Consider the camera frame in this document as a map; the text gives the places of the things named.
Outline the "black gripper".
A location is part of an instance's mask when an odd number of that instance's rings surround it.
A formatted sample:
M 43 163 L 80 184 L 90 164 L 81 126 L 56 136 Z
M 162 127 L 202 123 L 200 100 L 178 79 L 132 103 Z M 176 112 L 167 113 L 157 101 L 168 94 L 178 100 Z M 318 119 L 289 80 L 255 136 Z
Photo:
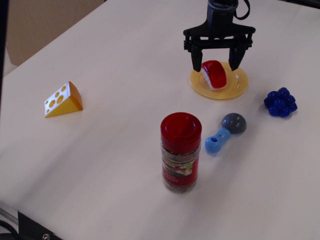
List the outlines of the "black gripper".
M 208 6 L 206 20 L 203 24 L 183 31 L 184 49 L 191 51 L 192 67 L 196 72 L 202 68 L 204 49 L 229 48 L 228 63 L 232 71 L 239 68 L 246 50 L 252 46 L 252 36 L 256 29 L 234 23 L 234 19 L 244 20 L 237 16 L 237 6 Z

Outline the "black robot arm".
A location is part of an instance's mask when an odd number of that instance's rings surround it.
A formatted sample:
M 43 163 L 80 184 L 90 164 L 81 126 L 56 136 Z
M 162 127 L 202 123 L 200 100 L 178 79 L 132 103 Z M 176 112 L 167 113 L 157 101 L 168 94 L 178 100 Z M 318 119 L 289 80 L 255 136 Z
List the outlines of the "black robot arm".
M 256 29 L 233 23 L 233 19 L 246 19 L 250 14 L 250 3 L 245 1 L 247 13 L 237 16 L 237 0 L 209 0 L 207 16 L 203 24 L 183 31 L 184 49 L 191 54 L 193 69 L 201 71 L 203 53 L 206 49 L 229 49 L 228 63 L 231 70 L 239 68 L 246 50 L 252 46 L 252 35 Z

